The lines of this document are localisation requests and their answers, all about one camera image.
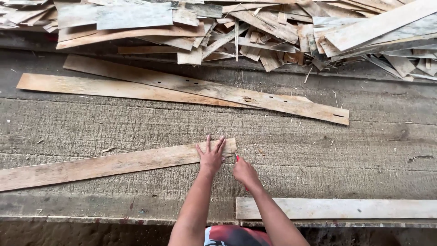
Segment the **right hand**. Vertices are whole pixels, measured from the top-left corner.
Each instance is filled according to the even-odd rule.
[[[263,188],[258,173],[243,157],[239,157],[239,161],[235,163],[233,174],[235,179],[245,185],[249,191]]]

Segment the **finger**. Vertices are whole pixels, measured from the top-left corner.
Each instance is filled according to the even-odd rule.
[[[196,150],[197,150],[197,153],[199,153],[200,156],[204,155],[202,150],[200,149],[200,146],[198,144],[196,144]]]
[[[225,149],[225,146],[226,146],[226,139],[223,140],[222,145],[220,145],[220,148],[219,148],[219,150],[217,152],[220,153],[220,154],[223,153],[223,150]]]
[[[214,147],[214,152],[215,152],[215,153],[217,153],[217,152],[219,151],[219,149],[220,149],[220,147],[221,147],[221,145],[222,145],[224,139],[225,139],[225,136],[224,136],[224,135],[221,136],[221,138],[219,139],[219,141],[218,141],[217,144],[215,145],[215,147]]]
[[[206,153],[211,152],[211,135],[206,136]]]

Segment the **scrap wood pile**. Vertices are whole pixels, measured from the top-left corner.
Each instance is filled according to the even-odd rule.
[[[154,45],[118,53],[177,53],[193,65],[246,56],[267,72],[368,60],[406,81],[437,80],[435,0],[0,1],[0,28],[58,32],[57,49],[139,38]]]

